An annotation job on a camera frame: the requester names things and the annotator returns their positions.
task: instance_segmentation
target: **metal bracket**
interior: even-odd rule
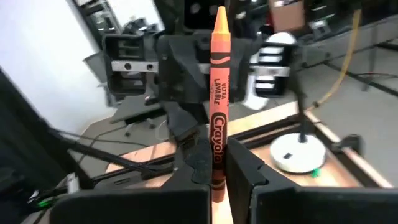
[[[363,138],[358,134],[350,134],[344,137],[340,142],[332,145],[332,151],[341,152],[343,148],[350,147],[360,156],[363,156]]]

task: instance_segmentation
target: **screw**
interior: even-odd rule
[[[127,69],[127,70],[130,70],[131,69],[130,63],[125,63],[124,64],[124,68]]]

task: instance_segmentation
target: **black wire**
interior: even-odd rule
[[[70,135],[70,136],[79,137],[79,138],[83,138],[83,139],[89,139],[89,140],[98,141],[98,142],[110,142],[110,143],[118,143],[118,144],[133,144],[133,145],[137,145],[137,146],[149,147],[148,145],[141,144],[141,143],[138,143],[138,142],[126,142],[126,141],[115,141],[115,140],[96,139],[96,138],[91,138],[91,137],[82,136],[82,135],[80,135],[80,134],[69,133],[69,132],[67,132],[67,131],[61,131],[61,130],[57,130],[57,129],[53,129],[53,130],[56,131],[56,132],[58,132],[58,133],[67,134],[67,135]]]
[[[114,129],[111,129],[111,130],[109,130],[109,131],[105,131],[105,132],[103,132],[103,133],[97,134],[97,135],[94,137],[94,140],[90,143],[90,145],[89,145],[88,147],[93,147],[94,144],[95,144],[95,142],[98,140],[98,138],[101,137],[101,136],[103,136],[104,134],[109,134],[109,133],[112,133],[112,132],[114,132],[114,131],[119,131],[120,129],[124,129],[124,128],[126,128],[126,126],[114,128]],[[78,164],[81,164],[81,162],[83,161],[83,159],[84,159],[85,157],[86,157],[86,155],[82,155],[81,158],[79,159],[79,161],[78,161],[77,163],[78,163]]]
[[[43,192],[43,193],[39,194],[36,197],[30,198],[29,201],[31,203],[39,203],[39,202],[45,200],[46,198],[55,197],[55,196],[58,196],[60,194],[65,194],[67,192],[68,192],[67,186],[56,187],[56,188],[54,188],[52,190]]]

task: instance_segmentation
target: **wooden table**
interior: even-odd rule
[[[287,103],[282,106],[278,106],[276,108],[262,111],[256,113],[251,116],[247,116],[245,118],[241,118],[235,121],[231,121],[228,123],[228,135],[233,135],[237,133],[241,133],[243,131],[247,131],[253,128],[257,128],[263,126],[265,124],[269,124],[281,119],[284,119],[288,116],[297,113],[296,103]],[[306,115],[313,122],[319,121],[311,112],[307,111]],[[340,139],[337,135],[332,133],[325,125],[321,123],[316,124],[325,135],[327,135],[332,141],[338,142]],[[392,185],[382,176],[380,175],[372,166],[370,166],[362,157],[360,157],[357,153],[355,153],[352,149],[344,149],[344,153],[346,153],[351,160],[353,160],[362,170],[369,174],[380,186],[383,187],[392,187]],[[171,143],[164,142],[155,146],[150,146],[147,148],[140,149],[138,151],[131,152],[129,154],[123,155],[126,159],[130,159],[136,162],[145,162],[151,159],[156,159],[158,157],[162,157],[168,154],[172,154],[175,152],[175,146]],[[266,164],[275,168],[273,163],[269,157],[269,147],[262,146],[257,149],[252,150],[256,156],[260,157]],[[111,172],[114,170],[121,169],[121,167],[110,164],[106,169],[107,172]],[[355,177],[350,174],[344,166],[340,163],[339,160],[331,153],[328,152],[327,159],[325,165],[321,168],[320,176],[317,178],[313,178],[310,175],[288,175],[285,173],[281,173],[287,176],[290,180],[294,182],[304,185],[304,186],[328,186],[328,187],[359,187],[360,183],[355,179]],[[169,179],[170,175],[165,175],[162,177],[154,178],[145,182],[146,187],[160,187],[167,179]],[[224,201],[221,203],[213,203],[213,223],[233,223],[231,210],[229,207],[228,193],[226,193],[226,197]]]

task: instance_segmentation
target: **green led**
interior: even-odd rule
[[[39,202],[38,206],[44,207],[44,206],[47,206],[48,204],[49,204],[49,202],[42,201],[42,202]]]
[[[315,169],[315,170],[313,171],[313,173],[312,173],[312,177],[313,177],[313,178],[319,177],[320,173],[321,173],[321,170],[320,170],[320,169]]]

